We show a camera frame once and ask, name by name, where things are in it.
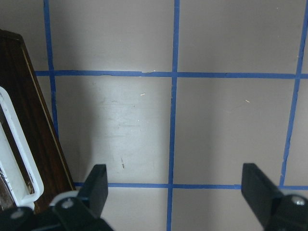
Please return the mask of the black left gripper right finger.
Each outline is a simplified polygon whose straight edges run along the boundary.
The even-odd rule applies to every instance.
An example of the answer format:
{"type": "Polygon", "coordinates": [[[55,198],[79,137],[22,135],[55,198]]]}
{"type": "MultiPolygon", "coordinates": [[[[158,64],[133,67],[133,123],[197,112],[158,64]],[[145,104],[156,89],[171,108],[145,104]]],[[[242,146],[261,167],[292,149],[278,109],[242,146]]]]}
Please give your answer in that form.
{"type": "Polygon", "coordinates": [[[254,163],[242,168],[242,196],[265,231],[306,231],[308,198],[279,189],[254,163]]]}

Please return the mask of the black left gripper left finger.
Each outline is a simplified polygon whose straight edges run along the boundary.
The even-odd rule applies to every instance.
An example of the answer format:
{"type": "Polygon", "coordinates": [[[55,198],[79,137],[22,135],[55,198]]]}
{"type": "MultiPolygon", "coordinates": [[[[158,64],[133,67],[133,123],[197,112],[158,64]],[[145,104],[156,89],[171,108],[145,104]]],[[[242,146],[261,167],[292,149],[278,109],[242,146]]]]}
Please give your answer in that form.
{"type": "Polygon", "coordinates": [[[95,165],[79,190],[59,194],[51,208],[61,223],[93,223],[100,218],[107,196],[106,165],[95,165]]]}

